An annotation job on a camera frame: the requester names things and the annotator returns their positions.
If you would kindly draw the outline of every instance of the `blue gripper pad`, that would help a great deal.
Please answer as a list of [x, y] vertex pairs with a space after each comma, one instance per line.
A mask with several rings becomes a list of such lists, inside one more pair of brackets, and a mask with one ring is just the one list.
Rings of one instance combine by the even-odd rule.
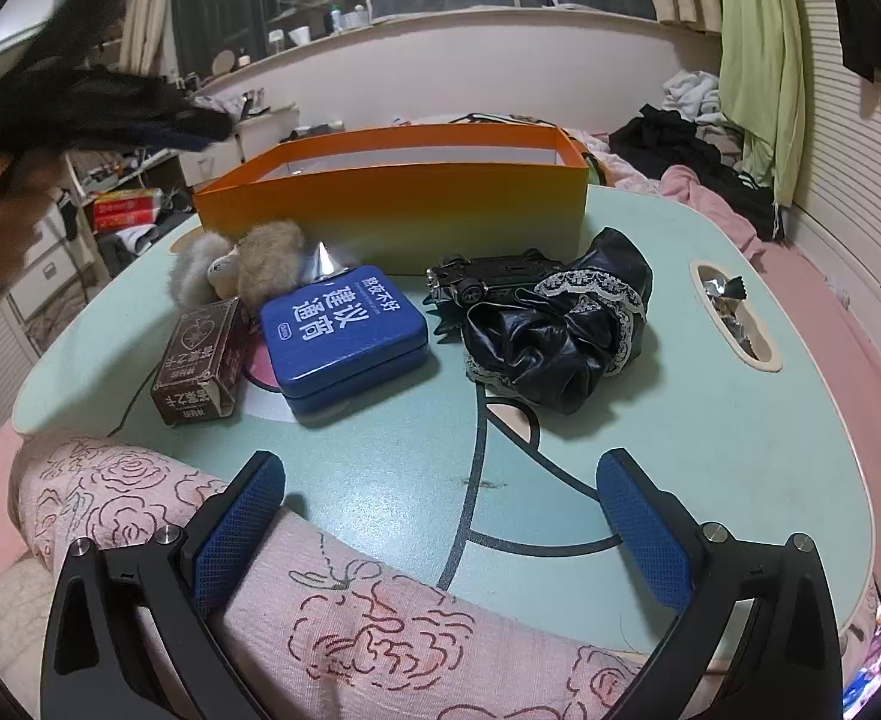
[[597, 495], [615, 533], [658, 603], [677, 613], [691, 598], [690, 560], [670, 530], [621, 464], [623, 449], [606, 452], [597, 464]]
[[194, 605], [202, 618], [221, 608], [240, 583], [284, 500], [284, 465], [262, 464], [194, 560]]

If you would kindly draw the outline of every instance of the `silver bolt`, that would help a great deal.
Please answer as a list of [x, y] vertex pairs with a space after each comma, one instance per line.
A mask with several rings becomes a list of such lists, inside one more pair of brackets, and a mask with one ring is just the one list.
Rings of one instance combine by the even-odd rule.
[[720, 522], [708, 522], [703, 526], [703, 537], [715, 544], [723, 544], [728, 536], [730, 533], [727, 533], [727, 528]]
[[173, 544], [180, 538], [180, 528], [176, 525], [162, 525], [154, 531], [154, 541], [159, 544]]
[[794, 546], [802, 552], [812, 552], [814, 549], [814, 539], [807, 536], [807, 533], [794, 533]]
[[90, 541], [87, 536], [81, 536], [74, 539], [69, 551], [73, 557], [80, 557], [86, 555], [90, 551], [91, 546], [93, 546], [93, 541]]

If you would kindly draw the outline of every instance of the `human hand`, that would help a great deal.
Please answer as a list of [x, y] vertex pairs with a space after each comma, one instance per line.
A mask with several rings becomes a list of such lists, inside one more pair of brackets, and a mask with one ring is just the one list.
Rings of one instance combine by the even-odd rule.
[[[0, 155], [0, 176], [10, 159]], [[0, 196], [0, 286], [10, 284], [24, 266], [24, 255], [35, 240], [35, 225], [50, 206], [50, 187], [60, 165], [46, 161]]]

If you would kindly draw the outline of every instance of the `toy car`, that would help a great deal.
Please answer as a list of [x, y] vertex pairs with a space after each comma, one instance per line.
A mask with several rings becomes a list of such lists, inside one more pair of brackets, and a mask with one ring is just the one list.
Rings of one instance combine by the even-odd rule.
[[424, 305], [436, 304], [442, 316], [434, 334], [442, 336], [460, 327], [466, 311], [482, 300], [504, 298], [519, 287], [533, 287], [563, 266], [535, 248], [511, 257], [444, 257], [439, 266], [427, 270], [430, 293]]

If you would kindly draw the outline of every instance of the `black scrunchie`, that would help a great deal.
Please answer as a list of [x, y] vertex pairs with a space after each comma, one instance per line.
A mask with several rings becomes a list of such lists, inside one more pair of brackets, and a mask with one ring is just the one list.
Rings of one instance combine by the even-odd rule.
[[653, 274], [623, 233], [605, 228], [583, 257], [533, 290], [468, 312], [468, 373], [561, 413], [640, 354]]

